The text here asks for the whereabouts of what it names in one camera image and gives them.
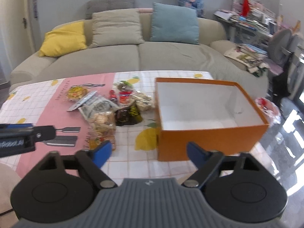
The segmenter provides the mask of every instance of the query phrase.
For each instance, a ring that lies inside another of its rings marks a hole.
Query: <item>beige pillow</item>
[[[138,9],[93,13],[93,41],[89,48],[107,45],[138,45],[144,42]]]

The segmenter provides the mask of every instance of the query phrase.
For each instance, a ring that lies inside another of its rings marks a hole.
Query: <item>beige sofa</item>
[[[266,75],[257,78],[244,71],[244,67],[238,62],[231,62],[222,55],[227,49],[234,47],[233,43],[226,40],[222,24],[198,18],[200,45],[150,42],[151,18],[150,13],[140,14],[145,40],[140,45],[104,46],[73,52],[59,58],[38,57],[38,53],[33,54],[12,71],[10,90],[29,83],[89,74],[194,70],[208,71],[216,80],[238,82],[252,98],[266,95]],[[85,35],[87,45],[90,45],[92,20],[85,20]]]

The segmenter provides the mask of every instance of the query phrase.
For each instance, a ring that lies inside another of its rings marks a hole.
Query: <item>lemon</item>
[[[7,100],[12,99],[12,98],[16,95],[16,93],[17,93],[17,92],[13,92],[13,93],[7,98]]]
[[[203,77],[203,75],[202,74],[194,74],[194,78],[202,78]]]
[[[147,128],[135,139],[135,150],[150,151],[156,148],[156,129]]]
[[[27,97],[25,97],[24,99],[23,99],[23,101],[26,101],[26,100],[28,100],[30,98],[30,96],[27,96]]]
[[[51,86],[55,86],[58,83],[58,80],[53,80]]]
[[[21,124],[21,123],[24,123],[25,122],[25,118],[21,118],[18,122],[17,122],[17,124]]]
[[[139,82],[139,77],[137,76],[133,76],[131,79],[127,80],[128,83],[130,83],[131,85]]]

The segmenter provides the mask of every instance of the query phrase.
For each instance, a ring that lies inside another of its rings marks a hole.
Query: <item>open box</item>
[[[249,152],[269,124],[235,82],[156,78],[158,160],[188,160],[186,144],[226,155]]]

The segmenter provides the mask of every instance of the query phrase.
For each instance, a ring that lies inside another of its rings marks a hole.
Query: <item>dark snack package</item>
[[[134,125],[143,120],[140,111],[134,101],[130,106],[121,108],[115,112],[116,126]]]

